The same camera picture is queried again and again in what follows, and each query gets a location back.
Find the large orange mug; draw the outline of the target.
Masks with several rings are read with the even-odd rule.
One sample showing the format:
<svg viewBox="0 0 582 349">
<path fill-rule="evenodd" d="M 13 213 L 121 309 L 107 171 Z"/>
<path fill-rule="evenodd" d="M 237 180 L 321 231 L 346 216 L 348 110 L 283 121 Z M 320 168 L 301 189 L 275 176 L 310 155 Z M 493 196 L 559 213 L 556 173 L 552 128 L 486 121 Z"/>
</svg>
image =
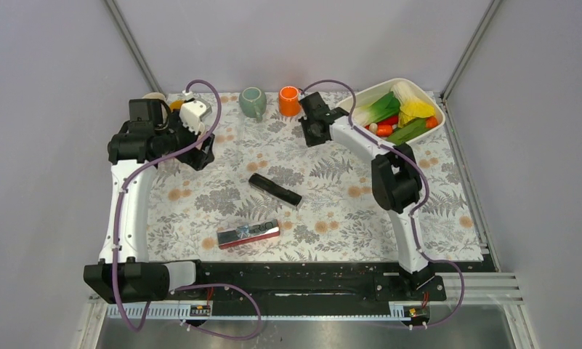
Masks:
<svg viewBox="0 0 582 349">
<path fill-rule="evenodd" d="M 278 110 L 282 116 L 295 117 L 301 112 L 299 95 L 299 89 L 293 86 L 285 86 L 279 91 Z"/>
</svg>

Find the cream ceramic mug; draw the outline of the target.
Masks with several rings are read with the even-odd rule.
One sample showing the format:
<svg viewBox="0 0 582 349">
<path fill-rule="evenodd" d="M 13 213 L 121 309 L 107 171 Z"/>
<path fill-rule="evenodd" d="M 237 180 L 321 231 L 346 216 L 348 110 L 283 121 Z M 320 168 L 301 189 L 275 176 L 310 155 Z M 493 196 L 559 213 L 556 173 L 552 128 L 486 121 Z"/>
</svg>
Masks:
<svg viewBox="0 0 582 349">
<path fill-rule="evenodd" d="M 166 96 L 160 92 L 150 92 L 142 97 L 146 100 L 160 100 L 162 103 L 166 103 Z"/>
</svg>

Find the green ceramic mug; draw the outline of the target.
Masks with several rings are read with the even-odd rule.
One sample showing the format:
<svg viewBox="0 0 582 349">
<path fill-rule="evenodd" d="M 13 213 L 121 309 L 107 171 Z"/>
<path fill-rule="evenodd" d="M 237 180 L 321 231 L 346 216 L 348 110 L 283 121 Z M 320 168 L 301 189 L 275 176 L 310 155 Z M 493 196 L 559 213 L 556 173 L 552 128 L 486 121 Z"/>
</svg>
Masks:
<svg viewBox="0 0 582 349">
<path fill-rule="evenodd" d="M 262 122 L 267 108 L 267 96 L 260 88 L 245 88 L 239 94 L 238 102 L 244 116 Z"/>
</svg>

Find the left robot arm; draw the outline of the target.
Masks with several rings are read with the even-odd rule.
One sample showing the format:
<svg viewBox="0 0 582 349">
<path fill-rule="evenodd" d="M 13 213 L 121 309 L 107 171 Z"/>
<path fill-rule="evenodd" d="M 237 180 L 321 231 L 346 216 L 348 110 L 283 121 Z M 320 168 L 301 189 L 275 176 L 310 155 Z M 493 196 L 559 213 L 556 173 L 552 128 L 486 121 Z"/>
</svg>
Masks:
<svg viewBox="0 0 582 349">
<path fill-rule="evenodd" d="M 214 160 L 215 136 L 203 120 L 211 105 L 186 97 L 177 108 L 160 99 L 129 101 L 129 120 L 108 143 L 112 204 L 98 261 L 84 268 L 84 281 L 104 301 L 165 300 L 180 287 L 192 299 L 205 295 L 207 278 L 192 261 L 151 262 L 147 251 L 150 192 L 158 164 L 167 159 L 199 171 Z"/>
</svg>

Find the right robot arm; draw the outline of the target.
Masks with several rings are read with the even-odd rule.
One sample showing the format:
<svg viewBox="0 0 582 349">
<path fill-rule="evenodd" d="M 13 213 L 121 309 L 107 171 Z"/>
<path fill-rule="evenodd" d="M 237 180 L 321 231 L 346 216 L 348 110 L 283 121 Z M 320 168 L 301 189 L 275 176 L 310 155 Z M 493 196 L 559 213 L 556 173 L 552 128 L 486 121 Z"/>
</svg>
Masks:
<svg viewBox="0 0 582 349">
<path fill-rule="evenodd" d="M 395 233 L 400 292 L 411 300 L 420 298 L 435 272 L 421 245 L 418 205 L 424 176 L 412 148 L 385 145 L 355 124 L 343 108 L 330 108 L 317 92 L 301 94 L 299 104 L 304 111 L 300 123 L 307 146 L 333 141 L 370 163 L 373 197 L 389 215 Z"/>
</svg>

